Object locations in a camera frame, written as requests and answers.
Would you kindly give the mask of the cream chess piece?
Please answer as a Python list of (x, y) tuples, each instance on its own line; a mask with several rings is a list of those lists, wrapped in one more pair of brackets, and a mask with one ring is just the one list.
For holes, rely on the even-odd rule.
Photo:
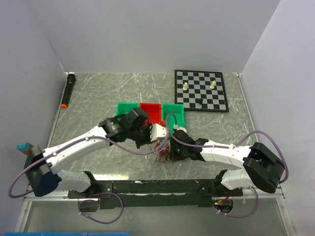
[(214, 89), (216, 85), (217, 85), (216, 80), (212, 81), (210, 85), (210, 89)]
[(186, 91), (188, 89), (188, 83), (184, 83), (183, 90)]

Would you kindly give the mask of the left cream chess piece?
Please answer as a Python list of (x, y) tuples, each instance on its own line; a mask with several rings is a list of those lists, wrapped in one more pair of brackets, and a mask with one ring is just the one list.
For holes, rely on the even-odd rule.
[(188, 89), (188, 83), (184, 83), (183, 90), (186, 91)]

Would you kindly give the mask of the green plastic bin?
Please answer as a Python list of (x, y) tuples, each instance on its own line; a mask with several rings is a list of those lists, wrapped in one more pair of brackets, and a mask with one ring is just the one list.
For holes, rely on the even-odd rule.
[(137, 102), (118, 102), (115, 116), (118, 116), (117, 119), (120, 120), (123, 114), (128, 114), (136, 107), (139, 107), (139, 103)]
[(161, 107), (161, 120), (165, 124), (165, 118), (169, 113), (173, 113), (176, 116), (177, 125), (185, 127), (184, 106), (183, 104), (171, 104), (162, 103)]

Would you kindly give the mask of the blue and orange toy block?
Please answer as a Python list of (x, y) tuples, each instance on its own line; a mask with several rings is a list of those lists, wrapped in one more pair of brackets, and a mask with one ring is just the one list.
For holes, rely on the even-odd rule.
[(30, 143), (19, 143), (16, 146), (16, 149), (20, 152), (22, 152), (25, 155), (28, 155), (29, 151), (33, 148), (33, 145)]

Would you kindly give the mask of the aluminium frame rail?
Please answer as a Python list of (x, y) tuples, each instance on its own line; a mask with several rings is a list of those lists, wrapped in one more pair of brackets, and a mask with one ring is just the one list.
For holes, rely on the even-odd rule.
[(96, 199), (69, 199), (69, 191), (24, 198), (18, 232), (128, 233), (131, 236), (294, 236), (283, 192), (250, 188), (242, 197), (221, 198), (223, 213), (211, 207), (153, 206), (100, 209)]

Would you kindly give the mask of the right green plastic bin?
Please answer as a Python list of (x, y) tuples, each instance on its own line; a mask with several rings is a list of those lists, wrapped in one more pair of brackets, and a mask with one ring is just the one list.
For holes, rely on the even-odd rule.
[(169, 113), (173, 113), (176, 116), (177, 125), (185, 127), (184, 106), (183, 104), (171, 104), (162, 103), (161, 107), (161, 120), (165, 124), (165, 118)]

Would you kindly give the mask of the right cream chess piece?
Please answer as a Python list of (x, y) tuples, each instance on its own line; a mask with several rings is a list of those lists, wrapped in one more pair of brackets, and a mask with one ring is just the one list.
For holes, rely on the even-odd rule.
[(212, 81), (210, 85), (210, 89), (214, 89), (216, 85), (217, 85), (216, 80)]

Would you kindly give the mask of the black and white chessboard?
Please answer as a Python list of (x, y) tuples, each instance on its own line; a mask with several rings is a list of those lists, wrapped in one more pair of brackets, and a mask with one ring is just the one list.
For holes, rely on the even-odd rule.
[[(175, 70), (175, 103), (183, 104), (185, 111), (195, 112), (229, 112), (223, 74), (211, 71)], [(216, 87), (210, 89), (216, 80)], [(183, 90), (184, 83), (188, 89)]]

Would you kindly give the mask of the left green plastic bin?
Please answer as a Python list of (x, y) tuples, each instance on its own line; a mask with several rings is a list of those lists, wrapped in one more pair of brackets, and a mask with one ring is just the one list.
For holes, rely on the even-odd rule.
[(120, 120), (123, 114), (128, 114), (136, 107), (139, 107), (139, 103), (137, 102), (118, 102), (115, 116), (118, 116), (117, 119)]

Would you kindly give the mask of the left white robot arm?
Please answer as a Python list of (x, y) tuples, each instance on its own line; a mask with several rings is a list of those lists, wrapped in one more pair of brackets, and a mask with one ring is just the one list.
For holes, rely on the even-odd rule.
[(45, 196), (58, 187), (68, 186), (85, 197), (93, 197), (97, 185), (89, 172), (70, 172), (63, 167), (96, 150), (117, 145), (127, 139), (135, 141), (136, 147), (153, 141), (154, 124), (148, 114), (139, 107), (129, 113), (106, 118), (86, 133), (55, 147), (41, 150), (32, 147), (27, 155), (24, 169), (35, 196)]

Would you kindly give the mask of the black marker orange cap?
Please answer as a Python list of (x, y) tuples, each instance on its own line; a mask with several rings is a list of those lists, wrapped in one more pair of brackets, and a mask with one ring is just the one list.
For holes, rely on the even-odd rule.
[(66, 86), (64, 89), (63, 98), (61, 102), (61, 108), (66, 109), (68, 107), (75, 83), (76, 83), (75, 75), (68, 74), (67, 79), (66, 79)]

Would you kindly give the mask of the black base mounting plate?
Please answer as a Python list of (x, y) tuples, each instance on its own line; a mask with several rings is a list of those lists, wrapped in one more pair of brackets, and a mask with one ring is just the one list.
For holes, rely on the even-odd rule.
[(100, 209), (120, 207), (211, 207), (213, 198), (242, 197), (241, 188), (229, 190), (219, 179), (168, 179), (168, 180), (93, 180), (83, 193), (70, 190), (69, 199), (96, 199)]

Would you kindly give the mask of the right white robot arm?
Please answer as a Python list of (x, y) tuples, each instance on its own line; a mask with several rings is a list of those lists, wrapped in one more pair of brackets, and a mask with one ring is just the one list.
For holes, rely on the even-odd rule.
[(215, 191), (221, 196), (231, 190), (257, 187), (266, 193), (275, 193), (286, 174), (283, 156), (276, 156), (263, 143), (251, 146), (220, 144), (199, 138), (192, 139), (184, 129), (176, 130), (170, 139), (173, 161), (187, 158), (202, 162), (218, 162), (237, 167), (236, 170), (222, 170), (215, 178)]

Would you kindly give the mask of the red plastic bin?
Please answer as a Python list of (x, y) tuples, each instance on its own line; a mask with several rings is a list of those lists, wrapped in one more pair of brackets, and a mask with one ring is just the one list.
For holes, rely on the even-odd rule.
[(139, 107), (148, 114), (150, 123), (164, 125), (162, 121), (162, 104), (161, 103), (139, 103)]

